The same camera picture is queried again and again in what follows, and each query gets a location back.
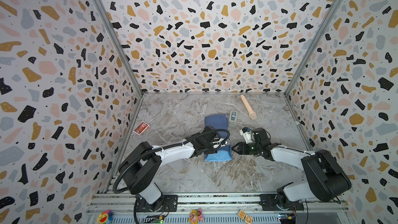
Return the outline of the colourful round sticker toy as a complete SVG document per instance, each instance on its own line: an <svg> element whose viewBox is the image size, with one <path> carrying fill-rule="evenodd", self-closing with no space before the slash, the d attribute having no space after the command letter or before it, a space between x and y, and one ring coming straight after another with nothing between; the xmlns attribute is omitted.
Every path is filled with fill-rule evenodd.
<svg viewBox="0 0 398 224"><path fill-rule="evenodd" d="M113 213L111 210L106 210L99 214L96 223L97 224L111 224L113 220Z"/></svg>

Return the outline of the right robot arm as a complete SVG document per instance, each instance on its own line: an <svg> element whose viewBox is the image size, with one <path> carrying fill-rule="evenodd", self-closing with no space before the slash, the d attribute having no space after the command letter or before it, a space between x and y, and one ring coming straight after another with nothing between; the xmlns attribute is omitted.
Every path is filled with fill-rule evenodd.
<svg viewBox="0 0 398 224"><path fill-rule="evenodd" d="M243 128L239 133L244 141L234 145L232 151L285 163L304 171L306 180L277 189L275 202L279 207L300 200L337 200L352 187L346 173L327 150L305 151L272 143L269 133L263 128Z"/></svg>

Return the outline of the red playing card deck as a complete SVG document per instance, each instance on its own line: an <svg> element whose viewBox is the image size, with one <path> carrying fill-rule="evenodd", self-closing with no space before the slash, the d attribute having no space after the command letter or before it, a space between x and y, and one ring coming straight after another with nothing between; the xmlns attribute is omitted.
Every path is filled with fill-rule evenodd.
<svg viewBox="0 0 398 224"><path fill-rule="evenodd" d="M150 125L142 121L134 130L133 133L137 135L142 135L150 128Z"/></svg>

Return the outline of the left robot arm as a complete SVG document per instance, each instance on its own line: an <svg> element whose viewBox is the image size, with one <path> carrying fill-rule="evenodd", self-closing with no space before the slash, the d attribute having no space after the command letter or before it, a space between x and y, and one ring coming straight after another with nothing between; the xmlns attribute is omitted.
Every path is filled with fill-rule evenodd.
<svg viewBox="0 0 398 224"><path fill-rule="evenodd" d="M186 137L180 142L164 146L140 143L119 165L112 192L129 192L137 197L135 203L150 212L164 208L169 202L159 189L154 178L160 167L169 163L198 157L202 154L216 154L228 144L230 132L206 126L202 132Z"/></svg>

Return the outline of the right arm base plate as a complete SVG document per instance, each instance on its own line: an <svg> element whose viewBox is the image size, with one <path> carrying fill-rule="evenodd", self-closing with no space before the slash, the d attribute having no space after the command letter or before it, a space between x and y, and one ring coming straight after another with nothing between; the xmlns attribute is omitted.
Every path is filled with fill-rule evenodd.
<svg viewBox="0 0 398 224"><path fill-rule="evenodd" d="M300 201L291 202L283 194L260 194L263 211L303 211L304 205Z"/></svg>

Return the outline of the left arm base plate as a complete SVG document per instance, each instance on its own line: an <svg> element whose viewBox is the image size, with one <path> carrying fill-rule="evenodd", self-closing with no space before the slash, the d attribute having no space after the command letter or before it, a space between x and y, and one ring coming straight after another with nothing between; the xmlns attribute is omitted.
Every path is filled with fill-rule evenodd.
<svg viewBox="0 0 398 224"><path fill-rule="evenodd" d="M178 205L178 195L162 195L160 199L149 204L144 198L136 199L135 211L138 213L150 212L176 212Z"/></svg>

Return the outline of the aluminium mounting rail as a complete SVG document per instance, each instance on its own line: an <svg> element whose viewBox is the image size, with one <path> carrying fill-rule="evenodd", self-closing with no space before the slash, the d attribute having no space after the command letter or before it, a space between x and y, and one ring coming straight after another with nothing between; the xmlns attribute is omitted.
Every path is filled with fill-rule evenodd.
<svg viewBox="0 0 398 224"><path fill-rule="evenodd" d="M105 211L113 214L113 224L188 224L189 215L201 209L203 224L243 224L239 217L244 212L254 224L353 224L346 203L322 203L315 200L299 201L296 207L281 210L266 206L264 192L227 193L176 193L177 199L168 209L144 212L141 208L133 213L135 197L129 194L97 194L90 204L84 224L95 224Z"/></svg>

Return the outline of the orange square sticker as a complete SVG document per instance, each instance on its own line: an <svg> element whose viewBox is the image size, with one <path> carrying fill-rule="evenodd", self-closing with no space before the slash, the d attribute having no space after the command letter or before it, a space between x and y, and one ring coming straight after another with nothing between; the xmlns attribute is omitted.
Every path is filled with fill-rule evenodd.
<svg viewBox="0 0 398 224"><path fill-rule="evenodd" d="M253 218L246 214L242 209L237 213L238 217L243 220L246 224L252 224Z"/></svg>

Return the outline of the pink yellow sticker toy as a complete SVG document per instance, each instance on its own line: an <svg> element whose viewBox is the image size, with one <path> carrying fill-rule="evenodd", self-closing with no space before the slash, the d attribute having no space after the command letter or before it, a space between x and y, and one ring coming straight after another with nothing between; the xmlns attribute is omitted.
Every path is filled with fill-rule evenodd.
<svg viewBox="0 0 398 224"><path fill-rule="evenodd" d="M190 224L198 224L204 220L202 209L194 209L189 215Z"/></svg>

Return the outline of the white tape dispenser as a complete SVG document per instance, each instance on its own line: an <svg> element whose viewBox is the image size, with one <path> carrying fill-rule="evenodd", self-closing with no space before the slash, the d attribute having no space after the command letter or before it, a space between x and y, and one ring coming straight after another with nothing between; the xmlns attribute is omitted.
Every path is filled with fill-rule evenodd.
<svg viewBox="0 0 398 224"><path fill-rule="evenodd" d="M235 127L237 125L237 119L238 119L238 112L232 110L228 117L228 126Z"/></svg>

